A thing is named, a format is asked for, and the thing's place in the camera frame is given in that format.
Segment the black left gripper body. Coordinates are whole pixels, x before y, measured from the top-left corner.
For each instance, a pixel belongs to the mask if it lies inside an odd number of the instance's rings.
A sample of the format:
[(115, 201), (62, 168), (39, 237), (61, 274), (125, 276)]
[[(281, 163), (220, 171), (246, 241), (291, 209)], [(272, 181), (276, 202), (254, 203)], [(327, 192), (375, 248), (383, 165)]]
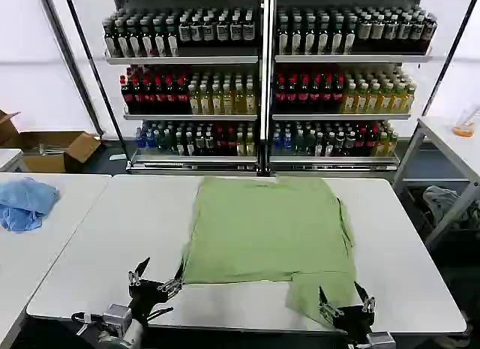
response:
[(129, 308), (132, 312), (132, 318), (139, 321), (143, 326), (147, 326), (150, 320), (173, 310), (173, 307), (165, 307), (154, 310), (159, 304), (166, 304), (176, 294), (173, 292), (160, 292), (158, 286), (162, 282), (140, 279), (140, 286), (129, 286), (131, 301)]

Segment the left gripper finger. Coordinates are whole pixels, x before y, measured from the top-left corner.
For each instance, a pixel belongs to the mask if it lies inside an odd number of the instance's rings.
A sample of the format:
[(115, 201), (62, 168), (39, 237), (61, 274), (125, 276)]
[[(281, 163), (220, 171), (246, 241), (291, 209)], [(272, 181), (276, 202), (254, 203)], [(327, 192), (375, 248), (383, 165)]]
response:
[(150, 258), (147, 257), (144, 261), (140, 262), (136, 269), (134, 271), (129, 271), (127, 276), (128, 276), (128, 281), (130, 286), (140, 286), (140, 279), (143, 275), (143, 273), (146, 270), (146, 267), (148, 266), (150, 261)]
[(174, 278), (166, 281), (165, 283), (159, 285), (157, 289), (160, 292), (173, 292), (175, 290), (180, 290), (183, 284), (183, 274), (185, 270), (185, 261), (181, 260), (180, 266), (174, 275)]

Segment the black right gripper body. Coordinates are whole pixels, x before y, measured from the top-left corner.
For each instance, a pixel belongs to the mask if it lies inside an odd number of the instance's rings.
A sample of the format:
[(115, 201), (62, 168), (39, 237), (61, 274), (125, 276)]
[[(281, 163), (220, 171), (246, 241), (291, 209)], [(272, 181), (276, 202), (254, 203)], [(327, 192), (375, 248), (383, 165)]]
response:
[(340, 307), (334, 316), (333, 325), (349, 336), (366, 336), (371, 332), (374, 318), (374, 311), (364, 309), (363, 305)]

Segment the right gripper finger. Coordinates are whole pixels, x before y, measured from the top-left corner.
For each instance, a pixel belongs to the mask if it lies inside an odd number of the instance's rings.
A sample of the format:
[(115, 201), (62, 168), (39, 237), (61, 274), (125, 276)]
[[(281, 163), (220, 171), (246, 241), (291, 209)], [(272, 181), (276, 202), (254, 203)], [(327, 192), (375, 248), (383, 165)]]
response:
[(368, 292), (357, 282), (354, 282), (357, 294), (363, 303), (363, 312), (374, 312), (376, 300), (373, 296), (370, 296)]
[(330, 304), (321, 286), (319, 286), (318, 293), (319, 312), (325, 319), (335, 319), (344, 315), (344, 313), (340, 309), (334, 308)]

